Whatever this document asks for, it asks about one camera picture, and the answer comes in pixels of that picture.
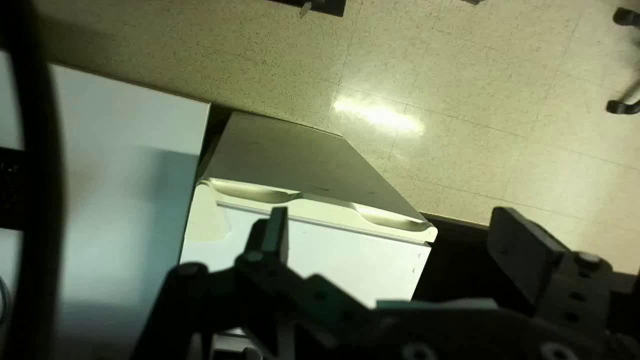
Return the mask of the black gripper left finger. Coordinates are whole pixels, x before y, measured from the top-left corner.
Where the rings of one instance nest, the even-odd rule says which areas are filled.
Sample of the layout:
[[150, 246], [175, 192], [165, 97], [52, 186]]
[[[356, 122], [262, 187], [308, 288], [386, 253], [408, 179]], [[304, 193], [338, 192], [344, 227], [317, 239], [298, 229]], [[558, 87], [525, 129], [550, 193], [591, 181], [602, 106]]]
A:
[[234, 268], [244, 276], [281, 279], [289, 273], [289, 207], [277, 205], [259, 217]]

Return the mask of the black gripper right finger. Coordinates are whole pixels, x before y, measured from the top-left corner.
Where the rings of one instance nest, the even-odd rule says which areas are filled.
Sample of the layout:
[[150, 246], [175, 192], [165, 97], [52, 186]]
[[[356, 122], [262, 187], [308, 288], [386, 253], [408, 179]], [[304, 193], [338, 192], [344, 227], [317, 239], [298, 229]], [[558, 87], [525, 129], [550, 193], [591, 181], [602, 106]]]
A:
[[488, 252], [535, 315], [570, 326], [605, 328], [610, 266], [594, 253], [573, 252], [558, 238], [514, 207], [494, 207]]

